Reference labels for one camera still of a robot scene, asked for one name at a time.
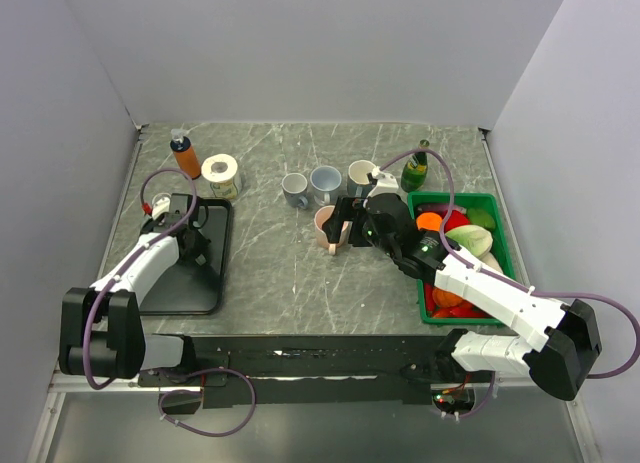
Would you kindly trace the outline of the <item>pink mug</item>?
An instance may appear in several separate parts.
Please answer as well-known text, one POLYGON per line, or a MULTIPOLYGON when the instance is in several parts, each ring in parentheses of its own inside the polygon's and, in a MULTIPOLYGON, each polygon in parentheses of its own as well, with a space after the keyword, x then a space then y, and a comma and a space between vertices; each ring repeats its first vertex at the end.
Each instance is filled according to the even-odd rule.
POLYGON ((327 235, 323 230, 323 225, 331 217, 334 208, 335 208, 334 205, 327 205, 327 206, 321 207, 314 215, 316 243, 318 244, 319 247, 327 250, 331 256, 335 256, 337 253, 337 249, 346 242, 348 231, 350 228, 349 223, 344 222, 341 228, 339 241, 337 243, 330 243, 328 241, 327 235))

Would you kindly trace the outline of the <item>grey mug with cream inside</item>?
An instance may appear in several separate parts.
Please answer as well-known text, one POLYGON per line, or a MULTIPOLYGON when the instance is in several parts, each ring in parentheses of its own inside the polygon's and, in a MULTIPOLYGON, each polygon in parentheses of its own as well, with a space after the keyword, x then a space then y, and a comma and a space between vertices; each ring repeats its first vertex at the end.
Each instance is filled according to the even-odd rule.
POLYGON ((358 160, 350 164, 347 172, 347 194, 350 197, 367 197, 373 188, 368 175, 374 168, 375 164, 368 160, 358 160))

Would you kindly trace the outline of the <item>small blue-grey mug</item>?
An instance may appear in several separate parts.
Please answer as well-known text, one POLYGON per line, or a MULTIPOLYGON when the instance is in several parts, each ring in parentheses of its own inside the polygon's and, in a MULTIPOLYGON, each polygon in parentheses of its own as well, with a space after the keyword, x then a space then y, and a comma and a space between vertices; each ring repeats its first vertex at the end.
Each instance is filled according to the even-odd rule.
POLYGON ((319 166, 310 174, 313 198, 320 206, 333 205, 338 198, 342 176, 332 166, 319 166))

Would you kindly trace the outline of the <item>dark slate blue mug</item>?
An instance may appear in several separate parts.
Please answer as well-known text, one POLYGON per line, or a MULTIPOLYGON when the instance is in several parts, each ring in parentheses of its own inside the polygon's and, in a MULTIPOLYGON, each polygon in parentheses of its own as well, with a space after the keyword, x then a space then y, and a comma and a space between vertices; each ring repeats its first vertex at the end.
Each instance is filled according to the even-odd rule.
POLYGON ((307 198, 308 181, 301 173, 288 173, 281 181, 281 188, 286 203, 293 208, 307 209, 309 201, 307 198))

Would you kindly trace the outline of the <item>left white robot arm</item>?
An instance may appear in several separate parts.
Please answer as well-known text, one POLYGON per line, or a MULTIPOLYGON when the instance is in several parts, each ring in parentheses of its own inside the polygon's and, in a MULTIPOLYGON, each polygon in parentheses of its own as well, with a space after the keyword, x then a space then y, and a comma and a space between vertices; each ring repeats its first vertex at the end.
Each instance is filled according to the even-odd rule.
POLYGON ((179 261, 202 260, 208 240, 196 225, 204 200, 173 194, 170 209, 146 221, 139 239, 118 267, 88 288, 63 297, 58 364, 66 375, 83 375, 95 389, 162 369, 177 385, 198 371, 187 339, 145 334, 139 306, 159 278, 179 261))

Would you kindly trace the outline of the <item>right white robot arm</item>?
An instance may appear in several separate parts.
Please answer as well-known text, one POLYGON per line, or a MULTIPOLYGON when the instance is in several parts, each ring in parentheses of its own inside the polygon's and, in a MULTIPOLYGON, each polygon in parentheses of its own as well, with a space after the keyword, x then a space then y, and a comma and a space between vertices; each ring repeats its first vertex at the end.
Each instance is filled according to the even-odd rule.
POLYGON ((547 394, 574 399, 601 353, 594 310, 577 297, 537 297, 484 265, 466 248, 417 227, 396 194, 339 197, 322 230, 331 243, 351 223, 354 247, 374 246, 407 276, 452 293, 496 318, 514 336, 455 330, 437 361, 439 374, 459 381, 494 371, 528 376, 547 394))

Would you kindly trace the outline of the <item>black serving tray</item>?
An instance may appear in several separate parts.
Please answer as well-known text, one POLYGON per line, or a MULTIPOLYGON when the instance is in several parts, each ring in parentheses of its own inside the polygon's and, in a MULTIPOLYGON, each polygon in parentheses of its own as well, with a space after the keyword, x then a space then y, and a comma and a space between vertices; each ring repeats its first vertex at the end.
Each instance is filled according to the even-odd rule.
POLYGON ((202 198, 209 210, 202 233, 210 239, 204 266, 178 261, 166 269, 140 304, 143 315, 204 315, 217 311, 223 300, 230 252, 233 209, 224 198, 202 198))

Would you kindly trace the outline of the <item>green plastic basket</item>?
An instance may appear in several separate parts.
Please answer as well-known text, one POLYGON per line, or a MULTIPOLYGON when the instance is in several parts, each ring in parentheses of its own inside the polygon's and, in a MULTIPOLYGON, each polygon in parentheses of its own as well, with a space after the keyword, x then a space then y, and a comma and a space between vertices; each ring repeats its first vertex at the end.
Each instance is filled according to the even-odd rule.
MULTIPOLYGON (((417 217, 423 213, 421 206, 424 205, 443 205, 443 210, 436 210, 436 213, 444 215, 449 204, 450 195, 447 192, 412 192, 408 194, 408 207, 413 217, 417 217)), ((515 279, 516 274, 512 265, 511 256, 509 253, 509 245, 505 237, 503 225, 501 222, 501 213, 499 211, 496 199, 494 196, 488 193, 456 193, 454 198, 454 206, 459 207, 461 213, 463 210, 469 208, 483 208, 488 211, 496 220, 497 227, 491 232, 493 236, 493 246, 491 253, 497 259, 504 274, 515 279)), ((463 325, 480 325, 480 326, 503 326, 503 323, 499 322, 495 318, 489 317, 487 314, 482 313, 480 310, 472 310, 471 306, 467 303, 462 304, 461 310, 454 310, 450 312, 450 308, 442 309, 436 306, 435 310, 428 314, 425 309, 424 289, 423 284, 417 282, 418 289, 418 303, 420 305, 421 320, 425 324, 443 326, 463 326, 463 325)))

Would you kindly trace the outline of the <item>green glass bottle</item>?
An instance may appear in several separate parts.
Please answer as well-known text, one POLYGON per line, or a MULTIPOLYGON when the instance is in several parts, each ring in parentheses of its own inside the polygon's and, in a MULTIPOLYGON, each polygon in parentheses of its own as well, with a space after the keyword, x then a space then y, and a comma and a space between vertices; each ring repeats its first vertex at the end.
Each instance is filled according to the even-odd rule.
POLYGON ((428 172, 428 154, 424 149, 430 146, 427 139, 419 142, 420 151, 413 154, 406 162, 400 181, 401 189, 406 193, 418 191, 423 186, 428 172))

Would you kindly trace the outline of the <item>orange soap dispenser bottle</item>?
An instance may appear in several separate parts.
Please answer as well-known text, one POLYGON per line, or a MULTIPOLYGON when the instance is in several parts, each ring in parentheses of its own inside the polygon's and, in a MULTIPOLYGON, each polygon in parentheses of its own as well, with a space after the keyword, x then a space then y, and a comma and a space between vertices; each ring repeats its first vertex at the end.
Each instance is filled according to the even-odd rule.
POLYGON ((171 130, 170 148, 182 171, 188 174, 191 179, 197 179, 201 176, 201 165, 185 130, 171 130))

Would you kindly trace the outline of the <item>red plush vegetable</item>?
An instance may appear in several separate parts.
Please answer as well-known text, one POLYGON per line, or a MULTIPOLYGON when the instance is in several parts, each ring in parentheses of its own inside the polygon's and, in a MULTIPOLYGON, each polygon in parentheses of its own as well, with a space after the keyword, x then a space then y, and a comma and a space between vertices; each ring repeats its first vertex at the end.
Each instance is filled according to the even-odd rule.
POLYGON ((458 210, 453 210, 449 219, 445 223, 444 232, 448 233, 449 231, 459 228, 461 226, 470 225, 471 222, 467 218, 464 213, 461 213, 458 210))

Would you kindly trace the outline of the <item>red plush chili pepper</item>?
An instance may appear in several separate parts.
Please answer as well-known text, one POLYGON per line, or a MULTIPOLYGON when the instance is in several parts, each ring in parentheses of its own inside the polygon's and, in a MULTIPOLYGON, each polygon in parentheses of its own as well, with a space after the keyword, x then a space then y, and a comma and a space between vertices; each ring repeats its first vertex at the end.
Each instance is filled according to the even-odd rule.
POLYGON ((423 285, 423 289, 424 289, 425 309, 428 314, 431 314, 436 308, 436 303, 433 299, 433 287, 430 284, 425 283, 423 285))

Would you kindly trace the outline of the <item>dark green plush avocado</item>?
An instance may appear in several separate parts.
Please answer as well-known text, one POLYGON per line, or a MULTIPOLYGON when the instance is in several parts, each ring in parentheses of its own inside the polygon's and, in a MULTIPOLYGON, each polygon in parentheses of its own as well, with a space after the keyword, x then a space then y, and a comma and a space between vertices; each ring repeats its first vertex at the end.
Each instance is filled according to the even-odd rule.
POLYGON ((493 232, 497 227, 494 217, 483 208, 469 208, 466 212, 466 217, 471 224, 484 228, 489 232, 493 232))

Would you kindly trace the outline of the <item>green plush cabbage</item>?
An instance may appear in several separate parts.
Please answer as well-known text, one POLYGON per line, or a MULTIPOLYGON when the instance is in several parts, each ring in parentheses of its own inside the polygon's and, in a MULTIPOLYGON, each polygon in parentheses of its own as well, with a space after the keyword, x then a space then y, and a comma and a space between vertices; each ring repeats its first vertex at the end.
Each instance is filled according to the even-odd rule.
POLYGON ((483 258, 493 246, 491 232, 478 225, 463 225, 453 228, 445 233, 445 236, 466 248, 474 257, 483 258))

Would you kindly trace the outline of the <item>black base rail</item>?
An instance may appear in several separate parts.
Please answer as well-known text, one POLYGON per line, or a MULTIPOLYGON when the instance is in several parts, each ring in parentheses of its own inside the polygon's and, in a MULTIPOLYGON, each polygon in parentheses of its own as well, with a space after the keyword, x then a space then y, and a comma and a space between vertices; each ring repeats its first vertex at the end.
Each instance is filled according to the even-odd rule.
POLYGON ((185 367, 145 371, 138 383, 195 390, 206 409, 251 401, 429 405, 432 386, 490 380, 446 356, 450 347, 448 337, 424 335, 193 336, 185 367))

